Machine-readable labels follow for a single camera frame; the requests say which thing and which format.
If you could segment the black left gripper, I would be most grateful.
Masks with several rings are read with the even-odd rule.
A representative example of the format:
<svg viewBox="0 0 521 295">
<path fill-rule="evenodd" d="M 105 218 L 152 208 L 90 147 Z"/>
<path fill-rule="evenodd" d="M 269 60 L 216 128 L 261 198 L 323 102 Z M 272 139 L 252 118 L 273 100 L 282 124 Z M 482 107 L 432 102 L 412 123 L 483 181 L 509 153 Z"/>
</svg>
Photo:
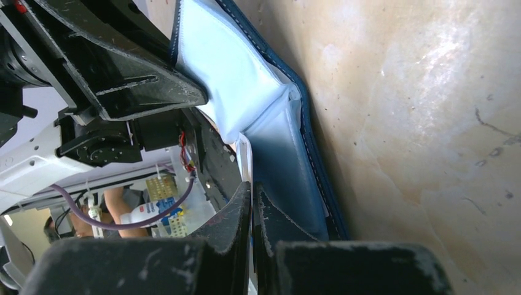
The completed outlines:
<svg viewBox="0 0 521 295">
<path fill-rule="evenodd" d="M 177 144 L 180 109 L 208 96 L 168 44 L 132 1 L 2 1 L 1 143 L 37 116 L 23 90 L 53 87 L 66 103 L 57 157 L 103 167 Z"/>
</svg>

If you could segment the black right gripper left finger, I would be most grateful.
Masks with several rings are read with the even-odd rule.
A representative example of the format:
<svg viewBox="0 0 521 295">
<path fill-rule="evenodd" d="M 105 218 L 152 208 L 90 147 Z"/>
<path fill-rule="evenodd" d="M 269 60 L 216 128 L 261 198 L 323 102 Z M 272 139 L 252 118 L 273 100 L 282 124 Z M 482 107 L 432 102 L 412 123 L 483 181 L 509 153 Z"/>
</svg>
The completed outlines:
<svg viewBox="0 0 521 295">
<path fill-rule="evenodd" d="M 251 185 L 184 238 L 68 238 L 31 271 L 23 294 L 247 294 Z"/>
</svg>

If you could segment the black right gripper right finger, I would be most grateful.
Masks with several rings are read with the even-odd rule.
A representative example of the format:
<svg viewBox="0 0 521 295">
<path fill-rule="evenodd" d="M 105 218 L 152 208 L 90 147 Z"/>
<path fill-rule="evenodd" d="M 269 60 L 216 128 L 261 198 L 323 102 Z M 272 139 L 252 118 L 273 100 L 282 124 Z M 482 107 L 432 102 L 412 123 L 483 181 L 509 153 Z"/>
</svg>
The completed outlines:
<svg viewBox="0 0 521 295">
<path fill-rule="evenodd" d="M 254 187 L 259 294 L 453 294 L 438 259 L 410 243 L 318 241 Z"/>
</svg>

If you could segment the dark blue leather card holder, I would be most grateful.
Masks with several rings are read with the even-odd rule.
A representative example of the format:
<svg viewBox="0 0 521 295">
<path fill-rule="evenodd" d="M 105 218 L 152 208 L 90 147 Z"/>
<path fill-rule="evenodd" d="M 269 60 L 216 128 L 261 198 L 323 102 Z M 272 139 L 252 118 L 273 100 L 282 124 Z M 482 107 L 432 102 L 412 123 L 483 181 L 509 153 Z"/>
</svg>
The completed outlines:
<svg viewBox="0 0 521 295">
<path fill-rule="evenodd" d="M 204 86 L 199 110 L 234 144 L 241 172 L 319 240 L 349 239 L 316 145 L 307 86 L 233 1 L 178 1 L 170 60 Z"/>
</svg>

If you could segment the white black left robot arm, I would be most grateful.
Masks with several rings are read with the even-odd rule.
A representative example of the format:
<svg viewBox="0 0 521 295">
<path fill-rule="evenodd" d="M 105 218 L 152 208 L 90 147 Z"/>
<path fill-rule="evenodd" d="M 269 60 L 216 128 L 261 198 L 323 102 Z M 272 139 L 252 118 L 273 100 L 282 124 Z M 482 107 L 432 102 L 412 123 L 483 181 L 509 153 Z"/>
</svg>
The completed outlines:
<svg viewBox="0 0 521 295">
<path fill-rule="evenodd" d="M 202 86 L 133 1 L 1 2 L 1 211 L 178 143 Z"/>
</svg>

